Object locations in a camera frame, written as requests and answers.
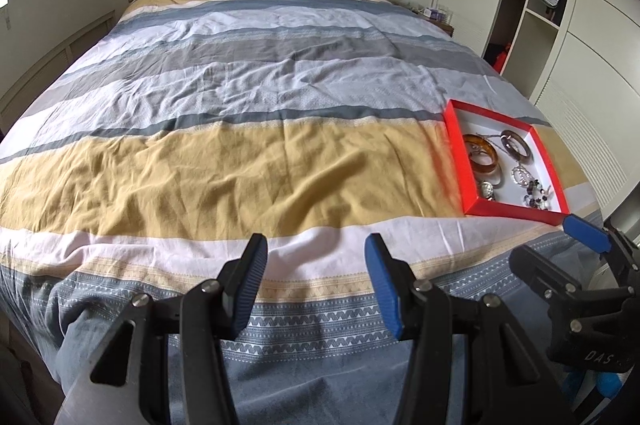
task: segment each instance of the jewelry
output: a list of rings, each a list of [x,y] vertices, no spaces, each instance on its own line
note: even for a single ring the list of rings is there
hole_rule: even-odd
[[[479,181],[478,183],[478,191],[482,198],[487,201],[495,201],[495,193],[494,186],[488,181]]]
[[[520,144],[522,149],[524,150],[524,154],[521,154],[520,151],[510,142],[510,140],[515,140]],[[502,146],[506,149],[515,161],[520,163],[521,161],[528,161],[531,158],[531,149],[527,142],[523,140],[523,138],[514,131],[510,129],[505,129],[500,133],[500,141],[502,142]]]
[[[502,165],[498,161],[497,167],[490,172],[489,174],[476,173],[476,175],[482,176],[480,179],[476,178],[479,182],[486,181],[487,183],[491,183],[494,186],[494,189],[500,187],[502,185]]]
[[[524,204],[532,209],[548,210],[549,190],[544,189],[538,180],[530,181],[527,185],[527,195],[524,196]]]
[[[521,163],[518,163],[513,169],[511,169],[511,177],[516,185],[520,185],[523,188],[527,188],[531,182],[538,181]]]
[[[464,134],[462,138],[466,144],[471,146],[471,152],[468,154],[469,161],[471,162],[471,169],[480,174],[492,173],[498,166],[498,153],[495,151],[494,146],[482,138],[482,136],[477,136],[475,134]],[[476,154],[486,154],[491,159],[491,163],[478,163],[472,159],[472,156]]]

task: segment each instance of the bangle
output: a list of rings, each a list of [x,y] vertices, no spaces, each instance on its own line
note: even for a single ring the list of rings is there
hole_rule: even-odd
[[[468,154],[469,161],[471,162],[471,169],[480,174],[492,173],[498,166],[498,153],[495,151],[494,146],[481,136],[476,136],[475,134],[464,134],[462,138],[466,144],[471,145],[472,150]],[[474,154],[486,154],[491,158],[491,163],[478,163],[471,158]]]
[[[525,153],[521,154],[520,151],[511,144],[510,140],[518,142]],[[529,148],[529,145],[527,145],[527,142],[525,142],[517,132],[511,131],[510,129],[502,131],[500,133],[500,141],[502,142],[502,146],[509,153],[509,156],[511,156],[515,161],[527,161],[531,158],[531,149]]]

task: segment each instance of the blue gripper pad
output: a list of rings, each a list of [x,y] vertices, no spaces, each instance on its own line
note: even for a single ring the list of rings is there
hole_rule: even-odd
[[[258,294],[264,269],[267,266],[267,240],[263,235],[252,235],[247,249],[255,246],[251,261],[245,270],[244,278],[236,291],[234,300],[233,330],[240,333],[249,323],[249,317],[254,309],[255,296]]]
[[[596,253],[611,251],[609,236],[601,228],[591,225],[577,215],[568,215],[562,222],[564,233],[580,241]]]
[[[367,271],[386,329],[399,340],[404,330],[400,314],[400,299],[385,261],[383,261],[383,254],[388,255],[388,251],[380,249],[375,235],[370,234],[364,242],[364,260],[367,264]]]

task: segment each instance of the bedsheet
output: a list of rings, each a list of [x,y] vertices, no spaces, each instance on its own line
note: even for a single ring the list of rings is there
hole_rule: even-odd
[[[2,307],[68,392],[132,295],[183,293],[260,231],[257,304],[223,344],[241,423],[390,423],[409,345],[382,323],[370,232],[449,293],[499,294],[541,350],[545,306],[510,250],[529,243],[583,282],[598,260],[558,228],[464,216],[449,98],[535,125],[572,211],[601,223],[539,110],[404,8],[136,0],[0,145]],[[177,352],[172,337],[172,373]]]

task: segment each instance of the bedside table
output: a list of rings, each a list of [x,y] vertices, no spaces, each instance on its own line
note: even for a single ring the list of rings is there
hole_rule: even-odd
[[[442,22],[439,20],[435,20],[435,19],[431,19],[429,17],[425,17],[422,14],[418,14],[418,17],[429,21],[431,24],[435,24],[438,28],[440,28],[443,32],[445,32],[447,35],[449,35],[450,37],[453,37],[453,26],[450,24],[447,24],[446,22]]]

